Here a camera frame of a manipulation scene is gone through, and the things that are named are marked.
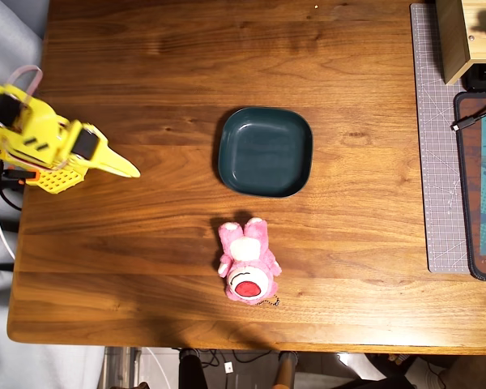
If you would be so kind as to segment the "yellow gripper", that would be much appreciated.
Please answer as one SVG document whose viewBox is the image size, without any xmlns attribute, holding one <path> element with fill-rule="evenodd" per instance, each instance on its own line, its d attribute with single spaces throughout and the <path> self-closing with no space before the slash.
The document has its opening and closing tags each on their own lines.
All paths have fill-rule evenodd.
<svg viewBox="0 0 486 389">
<path fill-rule="evenodd" d="M 140 177 L 139 170 L 112 150 L 106 137 L 92 124 L 61 120 L 60 136 L 61 169 L 99 169 L 120 177 Z"/>
</svg>

